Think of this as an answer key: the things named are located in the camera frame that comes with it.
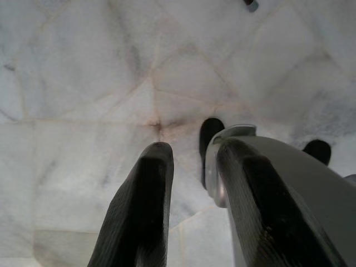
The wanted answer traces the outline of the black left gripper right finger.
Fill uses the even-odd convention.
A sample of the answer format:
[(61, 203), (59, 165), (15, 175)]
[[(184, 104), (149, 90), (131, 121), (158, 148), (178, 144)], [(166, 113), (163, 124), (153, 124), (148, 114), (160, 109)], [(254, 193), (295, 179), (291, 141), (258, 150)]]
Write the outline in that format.
[(231, 138), (220, 146), (216, 162), (247, 266), (346, 265), (266, 156)]

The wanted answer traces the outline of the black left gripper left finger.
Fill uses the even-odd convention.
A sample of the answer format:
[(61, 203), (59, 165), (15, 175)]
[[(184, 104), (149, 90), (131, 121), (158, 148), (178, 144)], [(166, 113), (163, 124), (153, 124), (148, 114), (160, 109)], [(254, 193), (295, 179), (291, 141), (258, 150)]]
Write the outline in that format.
[(173, 178), (171, 146), (148, 145), (110, 202), (89, 266), (166, 266)]

